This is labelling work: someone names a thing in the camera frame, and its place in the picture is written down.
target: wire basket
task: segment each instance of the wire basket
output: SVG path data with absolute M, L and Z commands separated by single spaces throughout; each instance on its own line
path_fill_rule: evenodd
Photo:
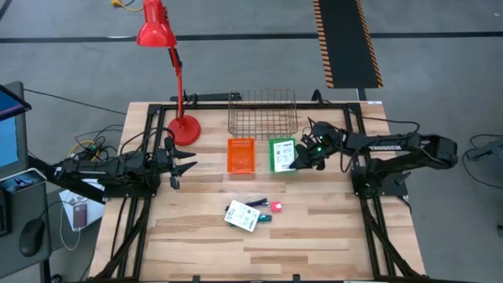
M 234 94 L 242 101 L 232 101 Z M 234 90 L 229 93 L 229 132 L 235 138 L 289 138 L 297 132 L 292 90 Z

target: wooden table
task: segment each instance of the wooden table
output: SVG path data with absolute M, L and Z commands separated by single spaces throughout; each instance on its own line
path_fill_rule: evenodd
M 130 104 L 121 142 L 144 130 L 148 105 Z M 382 104 L 362 102 L 362 111 L 363 116 L 385 118 Z M 339 154 L 327 160 L 324 171 L 279 175 L 270 172 L 267 141 L 258 141 L 256 173 L 229 175 L 227 110 L 188 113 L 199 120 L 202 132 L 196 143 L 180 150 L 197 153 L 184 161 L 196 160 L 198 164 L 180 178 L 180 190 L 170 187 L 169 176 L 163 177 L 152 202 L 140 280 L 190 280 L 193 275 L 201 275 L 202 280 L 291 280 L 293 274 L 300 274 L 303 280 L 372 278 L 360 204 L 352 193 L 349 175 L 340 171 Z M 165 125 L 173 115 L 173 111 L 167 112 Z M 308 116 L 344 128 L 340 110 L 299 109 L 297 116 L 297 141 L 308 125 Z M 385 122 L 366 120 L 365 128 L 368 135 L 389 134 Z M 140 142 L 140 138 L 134 140 L 125 151 L 136 149 Z M 224 222 L 224 209 L 231 200 L 247 202 L 264 197 L 283 203 L 283 211 L 274 214 L 272 222 L 258 223 L 253 233 Z M 423 273 L 409 209 L 395 197 L 381 197 L 381 201 L 391 242 L 413 269 Z M 91 276 L 110 260 L 121 202 L 115 199 L 105 206 Z M 270 214 L 268 208 L 260 210 Z M 117 245 L 123 238 L 127 211 L 124 209 Z M 385 274 L 377 239 L 376 246 L 381 273 Z M 136 244 L 131 247 L 126 275 L 132 272 Z

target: lamp shade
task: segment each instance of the lamp shade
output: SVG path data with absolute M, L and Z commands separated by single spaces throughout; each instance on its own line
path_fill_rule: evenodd
M 147 47 L 174 47 L 176 38 L 161 0 L 144 0 L 143 11 L 145 23 L 138 32 L 136 43 Z

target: tag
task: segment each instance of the tag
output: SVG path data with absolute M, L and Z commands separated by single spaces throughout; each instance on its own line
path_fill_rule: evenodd
M 295 147 L 293 141 L 283 141 L 274 143 L 274 171 L 294 171 L 290 169 L 290 164 L 295 160 Z
M 259 220 L 259 216 L 260 210 L 254 209 L 247 206 L 246 204 L 242 204 L 239 201 L 233 200 L 230 203 L 229 210 L 227 211 L 224 220 L 226 220 L 230 224 L 253 232 L 253 229 L 257 224 L 257 220 Z

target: lamp base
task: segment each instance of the lamp base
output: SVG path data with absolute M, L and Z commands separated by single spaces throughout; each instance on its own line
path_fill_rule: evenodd
M 174 132 L 176 145 L 191 145 L 201 134 L 201 125 L 196 118 L 190 115 L 183 116 L 181 127 L 178 118 L 174 118 L 167 127 Z

